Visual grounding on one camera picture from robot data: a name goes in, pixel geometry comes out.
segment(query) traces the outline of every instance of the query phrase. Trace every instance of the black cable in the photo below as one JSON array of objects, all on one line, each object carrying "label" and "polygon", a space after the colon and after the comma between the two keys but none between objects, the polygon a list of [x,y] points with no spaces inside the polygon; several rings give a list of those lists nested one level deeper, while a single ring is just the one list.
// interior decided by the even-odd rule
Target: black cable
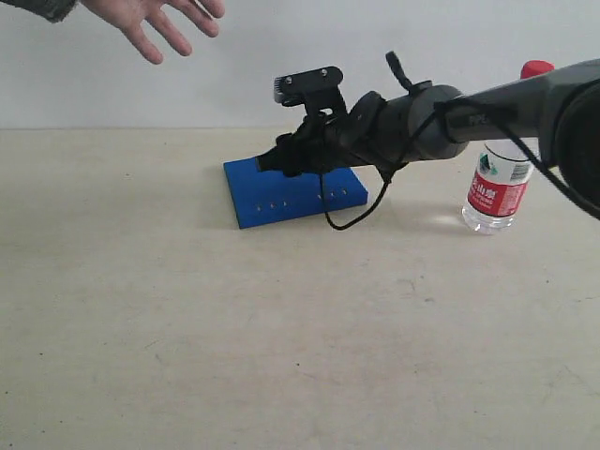
[{"label": "black cable", "polygon": [[436,119],[437,116],[438,116],[438,112],[437,111],[432,112],[425,119],[425,121],[419,126],[419,128],[417,128],[416,131],[411,135],[411,137],[409,138],[409,140],[404,145],[404,149],[403,149],[403,152],[401,153],[400,157],[394,163],[394,167],[395,167],[394,171],[392,173],[390,173],[389,176],[387,176],[387,177],[385,177],[383,179],[383,186],[382,186],[381,190],[379,191],[379,195],[377,196],[377,199],[375,199],[375,202],[363,214],[361,214],[360,216],[354,218],[353,220],[351,220],[350,222],[348,222],[348,223],[346,223],[344,225],[337,225],[336,223],[334,223],[334,221],[331,219],[329,211],[327,211],[327,204],[326,204],[326,201],[325,201],[325,186],[324,186],[323,174],[322,173],[319,174],[319,184],[321,186],[321,203],[322,203],[322,209],[323,209],[323,211],[325,213],[325,218],[327,219],[327,223],[329,224],[329,226],[331,228],[333,228],[334,230],[337,230],[339,232],[342,232],[344,230],[348,230],[351,226],[356,225],[358,222],[360,222],[361,220],[364,220],[373,211],[375,211],[375,209],[377,208],[377,206],[379,206],[379,204],[381,203],[381,201],[383,199],[383,196],[385,195],[385,192],[387,191],[387,188],[392,183],[392,178],[394,177],[394,175],[396,174],[396,172],[399,171],[399,170],[401,170],[402,168],[404,168],[406,166],[406,163],[402,162],[402,160],[404,159],[404,156],[411,149],[411,146],[414,144],[414,142],[417,139],[419,139],[419,136],[421,136],[421,134],[423,134],[423,132],[425,131],[425,129],[429,125],[431,125],[431,123]]},{"label": "black cable", "polygon": [[541,174],[543,174],[556,189],[558,189],[568,200],[588,213],[590,216],[600,220],[600,209],[582,198],[577,192],[562,182],[559,177],[556,176],[548,167],[542,164],[542,161],[533,154],[532,150],[525,144],[525,142],[523,142],[519,136],[515,134],[502,120],[498,119],[493,110],[491,110],[487,105],[470,100],[468,98],[459,98],[453,100],[452,109],[457,106],[470,106],[475,108],[479,113],[486,114],[489,117],[492,125],[499,129],[508,139],[510,139],[532,162],[533,166]]}]

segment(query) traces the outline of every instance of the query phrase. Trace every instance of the table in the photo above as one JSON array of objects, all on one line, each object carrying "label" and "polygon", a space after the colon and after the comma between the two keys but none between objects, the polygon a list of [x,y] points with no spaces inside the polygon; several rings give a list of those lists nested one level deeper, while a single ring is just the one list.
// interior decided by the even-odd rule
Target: table
[{"label": "table", "polygon": [[472,144],[240,231],[281,131],[0,132],[0,448],[597,448],[598,223],[536,175],[473,234]]}]

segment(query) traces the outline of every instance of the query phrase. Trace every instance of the blue foam board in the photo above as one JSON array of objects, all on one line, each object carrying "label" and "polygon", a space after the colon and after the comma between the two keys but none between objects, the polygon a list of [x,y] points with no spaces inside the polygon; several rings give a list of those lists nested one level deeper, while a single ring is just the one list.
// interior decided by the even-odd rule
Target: blue foam board
[{"label": "blue foam board", "polygon": [[[240,229],[322,214],[319,176],[304,173],[288,178],[281,172],[258,172],[255,159],[223,164]],[[361,206],[368,192],[352,169],[324,176],[328,211]]]}]

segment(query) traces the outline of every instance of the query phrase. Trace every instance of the finger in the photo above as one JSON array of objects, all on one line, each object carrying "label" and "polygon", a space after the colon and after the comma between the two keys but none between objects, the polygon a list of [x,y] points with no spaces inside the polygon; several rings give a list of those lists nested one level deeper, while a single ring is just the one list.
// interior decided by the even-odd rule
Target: finger
[{"label": "finger", "polygon": [[190,19],[203,33],[210,38],[218,35],[218,25],[205,10],[196,4],[194,0],[170,0],[169,5],[180,10]]},{"label": "finger", "polygon": [[173,22],[171,22],[163,11],[158,9],[148,16],[146,20],[169,42],[169,45],[176,52],[182,56],[189,56],[191,54],[191,45],[188,40],[173,25]]},{"label": "finger", "polygon": [[152,64],[162,63],[162,53],[152,42],[150,42],[150,39],[148,39],[139,25],[121,31],[129,42],[138,49],[138,52],[140,52],[149,62]]},{"label": "finger", "polygon": [[220,19],[225,15],[225,6],[222,0],[200,0],[200,3],[216,19]]}]

